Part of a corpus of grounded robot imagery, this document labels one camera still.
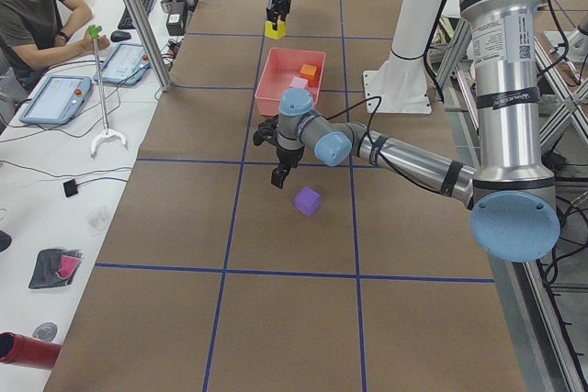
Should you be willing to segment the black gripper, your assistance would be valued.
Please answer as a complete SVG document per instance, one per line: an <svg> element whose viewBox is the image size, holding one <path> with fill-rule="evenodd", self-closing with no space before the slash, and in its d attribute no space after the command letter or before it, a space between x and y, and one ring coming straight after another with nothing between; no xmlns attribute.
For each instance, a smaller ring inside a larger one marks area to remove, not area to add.
<svg viewBox="0 0 588 392"><path fill-rule="evenodd" d="M280 20L286 23L290 7L290 0L270 0L270 6L266 8L266 24L271 28L277 28L277 14L280 14Z"/></svg>
<svg viewBox="0 0 588 392"><path fill-rule="evenodd" d="M278 167L274 168L271 173L271 184L278 188L283 188L291 171L291 168L297 168L299 162L304 156L305 148L301 147L296 150L286 149L282 146L276 147L278 158Z"/></svg>

